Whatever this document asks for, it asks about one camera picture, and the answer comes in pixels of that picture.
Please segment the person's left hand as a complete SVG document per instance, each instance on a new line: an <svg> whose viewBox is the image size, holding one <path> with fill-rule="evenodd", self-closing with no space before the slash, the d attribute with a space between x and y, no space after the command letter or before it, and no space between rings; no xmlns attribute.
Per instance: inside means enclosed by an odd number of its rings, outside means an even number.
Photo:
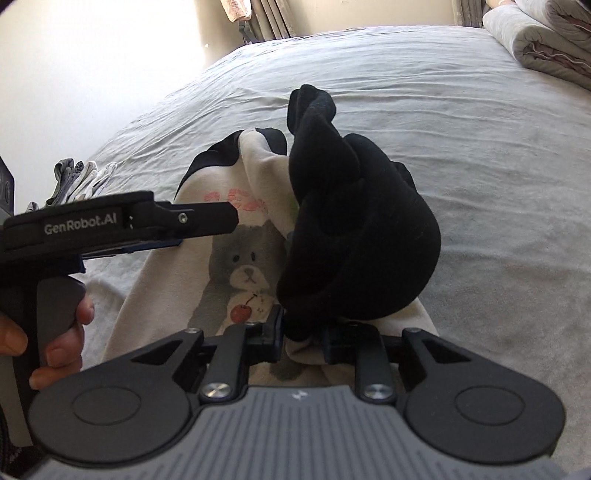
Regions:
<svg viewBox="0 0 591 480"><path fill-rule="evenodd" d="M45 349L46 365L36 369L29 378L32 390L42 390L60 379L79 372L82 368L84 327L95 315L92 299L85 295L76 308L75 321L63 334L53 339ZM28 345L24 331L8 316L1 314L1 356L22 355Z"/></svg>

